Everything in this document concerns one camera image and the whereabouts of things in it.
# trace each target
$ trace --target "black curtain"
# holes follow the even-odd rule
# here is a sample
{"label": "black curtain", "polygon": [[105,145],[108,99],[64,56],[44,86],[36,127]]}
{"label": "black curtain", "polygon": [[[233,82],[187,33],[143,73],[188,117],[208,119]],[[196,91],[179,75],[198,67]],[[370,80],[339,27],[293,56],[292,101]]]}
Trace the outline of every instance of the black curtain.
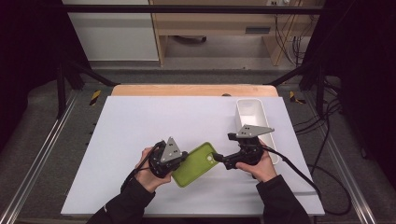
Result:
{"label": "black curtain", "polygon": [[[63,61],[91,69],[67,13],[43,4],[46,1],[3,0],[0,6],[0,152],[26,109],[31,89],[55,80]],[[67,72],[79,77],[78,71]]]}
{"label": "black curtain", "polygon": [[[343,5],[350,0],[328,1]],[[378,162],[396,188],[396,1],[357,0],[325,50],[326,76],[340,77],[340,100],[368,158]],[[307,59],[337,18],[319,20]]]}

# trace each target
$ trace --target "green phone case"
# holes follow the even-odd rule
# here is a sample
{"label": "green phone case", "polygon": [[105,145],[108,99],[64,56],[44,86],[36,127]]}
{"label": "green phone case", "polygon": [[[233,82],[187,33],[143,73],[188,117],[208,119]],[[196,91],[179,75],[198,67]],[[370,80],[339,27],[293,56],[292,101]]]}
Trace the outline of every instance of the green phone case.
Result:
{"label": "green phone case", "polygon": [[181,188],[188,186],[192,181],[218,164],[213,160],[213,152],[216,152],[216,150],[208,142],[191,151],[187,159],[172,173],[172,177],[178,186]]}

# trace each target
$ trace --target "white tray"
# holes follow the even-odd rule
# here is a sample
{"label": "white tray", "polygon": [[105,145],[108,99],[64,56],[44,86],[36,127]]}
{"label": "white tray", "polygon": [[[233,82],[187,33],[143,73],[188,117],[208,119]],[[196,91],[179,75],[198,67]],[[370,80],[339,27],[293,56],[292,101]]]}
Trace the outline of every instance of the white tray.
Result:
{"label": "white tray", "polygon": [[[235,124],[238,132],[245,124],[271,128],[265,117],[262,101],[259,99],[243,99],[236,102]],[[268,147],[276,150],[271,133],[262,134],[259,139]],[[279,157],[276,154],[270,153],[270,157],[273,164],[279,162]]]}

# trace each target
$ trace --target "black sleeve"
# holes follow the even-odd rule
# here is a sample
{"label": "black sleeve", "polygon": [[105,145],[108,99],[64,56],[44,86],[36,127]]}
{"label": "black sleeve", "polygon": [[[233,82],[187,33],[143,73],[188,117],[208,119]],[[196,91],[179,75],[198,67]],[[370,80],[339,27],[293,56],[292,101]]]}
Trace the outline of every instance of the black sleeve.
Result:
{"label": "black sleeve", "polygon": [[154,198],[137,180],[132,179],[128,187],[97,211],[87,224],[140,223],[145,207]]}
{"label": "black sleeve", "polygon": [[282,175],[257,186],[264,202],[263,219],[265,224],[311,223],[308,214],[296,199]]}

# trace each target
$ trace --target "white table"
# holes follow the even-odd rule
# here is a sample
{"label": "white table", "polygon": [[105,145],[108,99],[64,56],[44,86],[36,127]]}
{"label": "white table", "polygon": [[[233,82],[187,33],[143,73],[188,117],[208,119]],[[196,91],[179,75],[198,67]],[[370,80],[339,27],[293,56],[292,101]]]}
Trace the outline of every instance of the white table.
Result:
{"label": "white table", "polygon": [[[228,140],[227,133],[236,132],[235,103],[242,98],[247,97],[108,97],[62,214],[78,217],[95,213],[120,193],[120,185],[138,163],[143,148],[169,136],[175,138],[180,150],[191,151],[210,142],[218,153],[235,153],[239,147]],[[254,98],[262,101],[268,122],[276,129],[277,150],[310,176],[283,99]],[[309,215],[324,215],[318,195],[285,162],[280,161],[276,171]],[[261,216],[263,204],[256,184],[245,172],[226,170],[219,163],[184,189],[175,182],[159,187],[145,216]]]}

